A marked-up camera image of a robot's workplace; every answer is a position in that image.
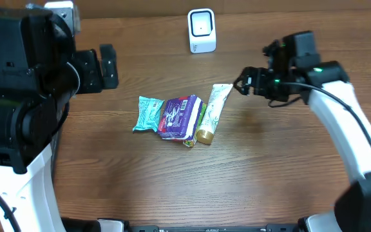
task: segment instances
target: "wood grain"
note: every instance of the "wood grain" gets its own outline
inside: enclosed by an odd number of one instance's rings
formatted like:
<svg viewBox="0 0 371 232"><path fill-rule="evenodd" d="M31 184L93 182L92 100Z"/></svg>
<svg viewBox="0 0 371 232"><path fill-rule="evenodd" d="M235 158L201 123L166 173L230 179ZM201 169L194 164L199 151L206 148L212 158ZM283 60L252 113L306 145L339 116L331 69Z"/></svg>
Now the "wood grain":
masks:
<svg viewBox="0 0 371 232"><path fill-rule="evenodd" d="M23 8L29 0L0 0L0 6ZM45 0L33 3L43 5ZM258 12L301 12L312 10L371 9L371 0L75 0L84 19L187 15L196 8L210 8L215 14Z"/></svg>
<svg viewBox="0 0 371 232"><path fill-rule="evenodd" d="M159 226L260 226L331 209L343 163L308 106L280 109L233 91L211 146L133 133L138 96L171 99L265 66L261 48L314 30L323 60L348 72L371 121L371 10L218 15L217 50L191 55L184 16L82 21L79 49L112 43L120 86L71 101L57 160L61 215Z"/></svg>

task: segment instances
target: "toothpaste tube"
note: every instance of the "toothpaste tube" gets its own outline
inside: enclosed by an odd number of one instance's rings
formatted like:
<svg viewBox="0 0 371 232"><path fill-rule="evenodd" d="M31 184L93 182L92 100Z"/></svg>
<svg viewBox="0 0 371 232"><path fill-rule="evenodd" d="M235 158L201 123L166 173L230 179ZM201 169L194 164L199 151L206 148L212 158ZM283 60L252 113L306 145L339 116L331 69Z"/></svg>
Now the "toothpaste tube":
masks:
<svg viewBox="0 0 371 232"><path fill-rule="evenodd" d="M204 144L211 144L214 133L222 113L225 100L233 87L232 84L215 84L211 90L209 103L197 133L197 141Z"/></svg>

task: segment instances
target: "purple wrapper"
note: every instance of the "purple wrapper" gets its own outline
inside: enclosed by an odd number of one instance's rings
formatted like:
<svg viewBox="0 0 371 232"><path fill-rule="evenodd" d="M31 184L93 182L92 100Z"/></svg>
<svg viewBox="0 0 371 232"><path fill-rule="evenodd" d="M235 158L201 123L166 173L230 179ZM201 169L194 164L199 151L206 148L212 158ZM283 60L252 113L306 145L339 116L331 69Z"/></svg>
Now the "purple wrapper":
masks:
<svg viewBox="0 0 371 232"><path fill-rule="evenodd" d="M202 105L196 95L168 100L157 133L163 139L193 139Z"/></svg>

